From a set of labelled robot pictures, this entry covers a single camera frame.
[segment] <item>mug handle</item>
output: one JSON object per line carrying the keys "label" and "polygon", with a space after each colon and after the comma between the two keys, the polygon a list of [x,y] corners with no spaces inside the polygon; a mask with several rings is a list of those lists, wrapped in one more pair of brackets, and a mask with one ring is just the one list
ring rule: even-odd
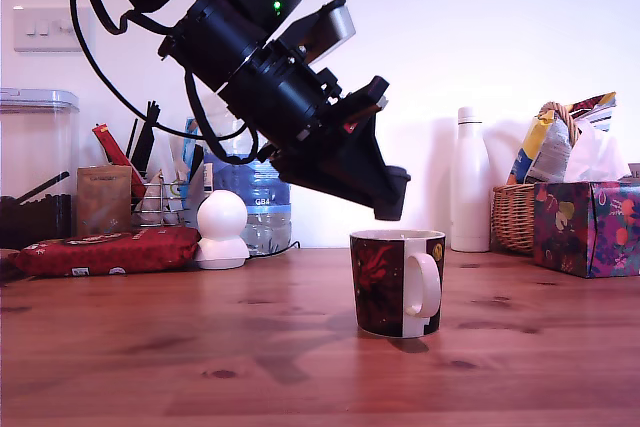
{"label": "mug handle", "polygon": [[414,317],[433,317],[440,308],[442,291],[436,261],[429,254],[418,252],[407,257],[404,292],[405,312]]}

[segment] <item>wood grain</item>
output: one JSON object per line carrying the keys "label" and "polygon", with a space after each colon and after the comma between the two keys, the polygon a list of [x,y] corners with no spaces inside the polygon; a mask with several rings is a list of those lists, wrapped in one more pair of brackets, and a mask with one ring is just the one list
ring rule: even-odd
{"label": "wood grain", "polygon": [[2,425],[626,426],[640,278],[447,252],[441,329],[358,330],[347,250],[2,289]]}

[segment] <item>red patterned mug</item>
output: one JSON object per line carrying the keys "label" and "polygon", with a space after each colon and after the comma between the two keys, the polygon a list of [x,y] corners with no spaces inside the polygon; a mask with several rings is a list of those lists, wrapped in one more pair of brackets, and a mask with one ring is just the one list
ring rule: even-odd
{"label": "red patterned mug", "polygon": [[367,230],[351,234],[360,328],[398,338],[438,330],[444,247],[442,232]]}

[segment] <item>colorful tissue box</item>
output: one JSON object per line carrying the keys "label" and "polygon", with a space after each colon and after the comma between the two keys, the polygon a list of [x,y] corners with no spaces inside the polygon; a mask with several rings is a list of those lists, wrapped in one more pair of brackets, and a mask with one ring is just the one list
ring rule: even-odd
{"label": "colorful tissue box", "polygon": [[640,185],[536,184],[533,258],[579,277],[640,273]]}

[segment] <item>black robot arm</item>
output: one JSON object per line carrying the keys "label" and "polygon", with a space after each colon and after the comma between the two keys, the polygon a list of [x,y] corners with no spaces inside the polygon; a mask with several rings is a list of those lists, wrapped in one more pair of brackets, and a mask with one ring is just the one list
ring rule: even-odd
{"label": "black robot arm", "polygon": [[[301,0],[197,0],[171,28],[145,15],[169,0],[129,0],[133,8],[119,25],[101,0],[90,1],[112,34],[124,33],[132,21],[165,36],[158,53],[184,67],[194,115],[223,160],[268,158],[286,182],[369,206],[378,219],[400,219],[410,178],[404,169],[385,165],[375,138],[375,118],[386,105],[388,83],[374,77],[343,96],[328,69],[315,72],[310,67],[355,34],[345,0],[293,22],[272,41]],[[245,121],[254,140],[260,132],[268,144],[259,152],[254,147],[245,159],[227,156],[208,124],[194,76]]]}

